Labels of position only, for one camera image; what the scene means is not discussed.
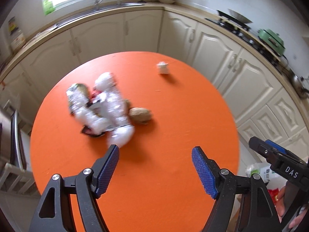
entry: green pot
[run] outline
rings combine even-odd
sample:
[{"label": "green pot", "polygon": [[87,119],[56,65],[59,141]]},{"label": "green pot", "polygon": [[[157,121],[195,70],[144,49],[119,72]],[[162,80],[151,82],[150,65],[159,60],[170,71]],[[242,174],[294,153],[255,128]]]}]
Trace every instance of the green pot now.
[{"label": "green pot", "polygon": [[282,56],[285,47],[283,40],[279,37],[278,33],[273,32],[272,30],[259,30],[259,39],[271,47],[279,56]]}]

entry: cabinet door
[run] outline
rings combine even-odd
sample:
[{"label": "cabinet door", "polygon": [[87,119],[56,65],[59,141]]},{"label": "cabinet door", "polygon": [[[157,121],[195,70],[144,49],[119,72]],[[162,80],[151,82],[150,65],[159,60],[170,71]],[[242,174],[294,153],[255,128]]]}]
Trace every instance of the cabinet door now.
[{"label": "cabinet door", "polygon": [[305,127],[302,115],[284,88],[282,88],[267,104],[276,115],[289,137]]},{"label": "cabinet door", "polygon": [[20,63],[44,97],[65,75],[79,66],[69,31],[43,43]]},{"label": "cabinet door", "polygon": [[237,126],[260,110],[282,85],[256,57],[242,50],[218,90],[227,102]]},{"label": "cabinet door", "polygon": [[162,10],[125,13],[125,50],[157,52]]},{"label": "cabinet door", "polygon": [[165,11],[159,53],[186,62],[196,27],[197,21]]},{"label": "cabinet door", "polygon": [[288,138],[279,120],[267,105],[252,116],[251,120],[266,139],[279,144]]},{"label": "cabinet door", "polygon": [[124,14],[105,16],[72,28],[81,63],[124,51]]},{"label": "cabinet door", "polygon": [[258,127],[252,122],[251,119],[247,120],[240,127],[237,128],[239,134],[249,142],[249,139],[253,136],[260,138],[261,140],[265,140],[264,135],[258,129]]},{"label": "cabinet door", "polygon": [[4,91],[1,92],[1,105],[12,98],[11,94],[19,95],[20,115],[22,119],[29,123],[33,123],[40,104],[43,101],[42,95],[38,92],[33,82],[19,64],[10,71],[3,82],[5,83],[5,87]]},{"label": "cabinet door", "polygon": [[227,36],[199,23],[188,64],[218,88],[229,69],[233,67],[240,50],[241,46]]},{"label": "cabinet door", "polygon": [[282,142],[280,146],[295,153],[301,159],[305,159],[309,155],[309,132],[306,127],[297,134]]}]

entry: blue finger pad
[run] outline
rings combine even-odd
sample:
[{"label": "blue finger pad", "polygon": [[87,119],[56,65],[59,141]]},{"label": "blue finger pad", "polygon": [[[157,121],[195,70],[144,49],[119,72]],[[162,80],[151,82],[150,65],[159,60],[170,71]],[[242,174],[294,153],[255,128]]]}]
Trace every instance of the blue finger pad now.
[{"label": "blue finger pad", "polygon": [[268,139],[268,140],[265,141],[265,143],[276,148],[279,152],[286,154],[285,148],[283,148],[282,146],[279,146],[278,144],[272,142],[271,140]]},{"label": "blue finger pad", "polygon": [[106,192],[118,161],[119,161],[119,148],[115,147],[115,149],[112,151],[111,155],[107,159],[105,165],[103,166],[100,174],[98,175],[97,188],[95,189],[94,192],[97,198],[100,198],[100,196]]},{"label": "blue finger pad", "polygon": [[202,182],[205,192],[209,194],[211,198],[215,199],[218,195],[218,191],[216,188],[214,175],[210,171],[208,165],[197,148],[192,149],[192,162],[198,176],[200,177],[200,181]]}]

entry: orange table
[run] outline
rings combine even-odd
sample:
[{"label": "orange table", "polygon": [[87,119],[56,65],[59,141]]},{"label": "orange table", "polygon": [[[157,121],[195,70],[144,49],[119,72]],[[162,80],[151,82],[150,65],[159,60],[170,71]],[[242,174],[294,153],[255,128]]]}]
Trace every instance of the orange table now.
[{"label": "orange table", "polygon": [[[160,61],[169,63],[170,75],[158,74]],[[131,141],[120,149],[107,192],[98,200],[109,230],[200,231],[214,201],[204,192],[191,150],[201,146],[220,167],[237,173],[237,130],[228,106],[208,80],[185,63],[157,53],[102,56],[70,72],[50,91],[31,136],[39,191],[53,174],[75,175],[105,154],[106,137],[80,133],[82,126],[69,114],[65,91],[73,83],[92,88],[107,71],[115,74],[123,98],[153,113],[153,121],[136,125]],[[84,231],[76,198],[72,207],[76,227]]]}]

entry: finger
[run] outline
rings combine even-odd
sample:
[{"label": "finger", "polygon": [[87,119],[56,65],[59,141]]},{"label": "finger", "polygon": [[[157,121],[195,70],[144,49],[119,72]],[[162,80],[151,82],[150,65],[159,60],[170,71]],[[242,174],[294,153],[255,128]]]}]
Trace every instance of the finger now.
[{"label": "finger", "polygon": [[291,223],[289,224],[289,229],[299,225],[302,219],[304,218],[305,214],[307,213],[307,211],[308,208],[305,208],[304,211],[299,216],[295,217],[293,221],[291,221]]},{"label": "finger", "polygon": [[285,194],[285,186],[279,191],[277,199],[280,200]]},{"label": "finger", "polygon": [[283,198],[277,201],[276,210],[277,210],[278,216],[284,215],[285,207],[284,207]]}]

